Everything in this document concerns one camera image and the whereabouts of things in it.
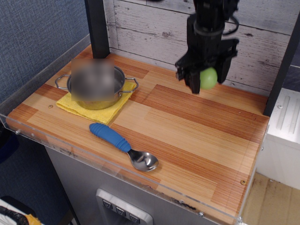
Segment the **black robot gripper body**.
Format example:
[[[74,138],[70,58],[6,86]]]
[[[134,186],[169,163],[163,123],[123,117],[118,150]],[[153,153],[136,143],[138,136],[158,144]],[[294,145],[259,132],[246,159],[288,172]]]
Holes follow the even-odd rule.
[[[175,63],[177,77],[184,77],[185,69],[205,70],[213,67],[217,71],[217,60],[223,54],[236,53],[239,40],[222,39],[225,26],[217,32],[205,32],[196,25],[196,14],[187,19],[187,52]]]

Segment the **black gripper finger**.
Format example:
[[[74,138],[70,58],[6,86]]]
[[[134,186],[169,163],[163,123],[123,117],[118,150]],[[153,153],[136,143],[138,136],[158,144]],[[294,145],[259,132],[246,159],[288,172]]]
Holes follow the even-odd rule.
[[[223,54],[217,60],[217,82],[223,83],[228,75],[232,58],[236,57],[236,53]]]
[[[191,89],[193,94],[200,93],[200,70],[198,69],[185,69],[184,70],[185,84]]]

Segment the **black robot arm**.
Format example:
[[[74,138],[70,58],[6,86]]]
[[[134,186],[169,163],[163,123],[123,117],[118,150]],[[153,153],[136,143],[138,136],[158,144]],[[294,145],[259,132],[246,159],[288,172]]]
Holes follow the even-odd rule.
[[[200,92],[200,72],[214,68],[217,82],[226,80],[233,57],[237,56],[239,40],[222,39],[235,33],[235,28],[224,32],[225,22],[232,20],[236,27],[239,21],[234,17],[238,10],[237,0],[195,0],[195,13],[187,18],[187,52],[175,63],[176,77],[184,80],[193,94]]]

